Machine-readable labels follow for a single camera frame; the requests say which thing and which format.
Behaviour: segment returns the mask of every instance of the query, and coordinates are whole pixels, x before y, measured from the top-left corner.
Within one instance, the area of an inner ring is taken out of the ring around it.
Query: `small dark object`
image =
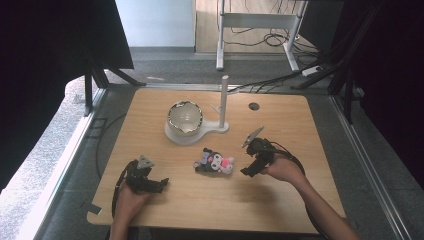
[[[276,149],[266,138],[254,138],[247,147],[246,153],[250,156],[255,155],[255,160],[252,164],[250,164],[249,167],[243,168],[240,171],[244,175],[253,177],[256,174],[260,173],[266,167],[266,165],[271,164],[273,162],[275,153],[279,153],[296,163],[302,173],[305,174],[305,170],[300,161],[295,156],[293,156],[293,154],[291,154],[287,149],[282,146],[280,147],[284,150]]]
[[[152,171],[153,165],[153,162],[144,156],[141,156],[140,160],[134,159],[128,163],[115,185],[112,199],[112,217],[115,217],[116,202],[118,201],[119,187],[122,180],[125,179],[128,187],[133,192],[161,193],[163,191],[163,188],[168,184],[169,178],[165,178],[160,182],[149,180],[147,176]]]
[[[168,184],[169,178],[165,178],[160,182],[149,180],[147,176],[152,170],[151,167],[138,168],[138,160],[130,162],[126,168],[127,170],[127,185],[134,192],[150,192],[150,193],[161,193],[163,188]]]

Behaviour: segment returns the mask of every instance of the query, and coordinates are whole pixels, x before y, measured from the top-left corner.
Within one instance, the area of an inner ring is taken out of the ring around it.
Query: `wooden tabletop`
[[[199,105],[204,118],[219,120],[219,92],[141,89],[134,95],[115,147],[93,199],[100,214],[88,213],[90,223],[112,223],[113,189],[128,162],[144,155],[155,163],[150,180],[169,178],[133,221],[137,226],[316,233],[296,190],[269,176],[245,176],[240,169],[254,160],[241,148],[247,135],[264,126],[260,138],[278,142],[303,164],[311,184],[345,216],[307,100],[303,96],[237,93],[228,95],[226,133],[209,133],[181,146],[170,141],[164,126],[169,108],[181,100]],[[259,109],[249,108],[257,103]],[[203,148],[234,157],[231,175],[199,174],[193,163]]]

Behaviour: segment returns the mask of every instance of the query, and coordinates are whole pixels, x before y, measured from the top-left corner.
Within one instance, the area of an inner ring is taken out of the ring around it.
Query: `plush toy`
[[[223,158],[218,152],[211,149],[203,149],[203,158],[200,161],[194,162],[196,172],[223,172],[230,174],[234,166],[234,158]]]

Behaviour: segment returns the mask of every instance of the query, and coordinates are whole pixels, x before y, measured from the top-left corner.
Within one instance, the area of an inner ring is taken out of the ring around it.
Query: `white stand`
[[[221,0],[221,11],[219,12],[219,36],[218,47],[216,50],[216,69],[221,71],[224,69],[224,28],[275,28],[290,29],[290,38],[284,43],[284,51],[293,72],[299,71],[296,59],[293,56],[292,48],[299,31],[300,22],[303,17],[307,1],[301,1],[296,15],[282,14],[250,14],[250,13],[225,13],[225,0]]]
[[[181,136],[175,134],[172,129],[169,128],[168,123],[165,123],[165,134],[173,142],[179,145],[190,145],[200,140],[207,133],[225,133],[230,128],[230,124],[225,122],[225,111],[227,107],[227,89],[228,89],[228,76],[222,77],[221,87],[221,106],[219,108],[219,122],[209,121],[203,118],[202,125],[199,131],[192,136]]]

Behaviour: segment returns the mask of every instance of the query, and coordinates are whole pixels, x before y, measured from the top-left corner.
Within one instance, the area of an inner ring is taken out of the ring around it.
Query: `metal bowl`
[[[168,112],[168,126],[179,136],[195,135],[200,130],[202,121],[202,110],[191,101],[177,102]]]

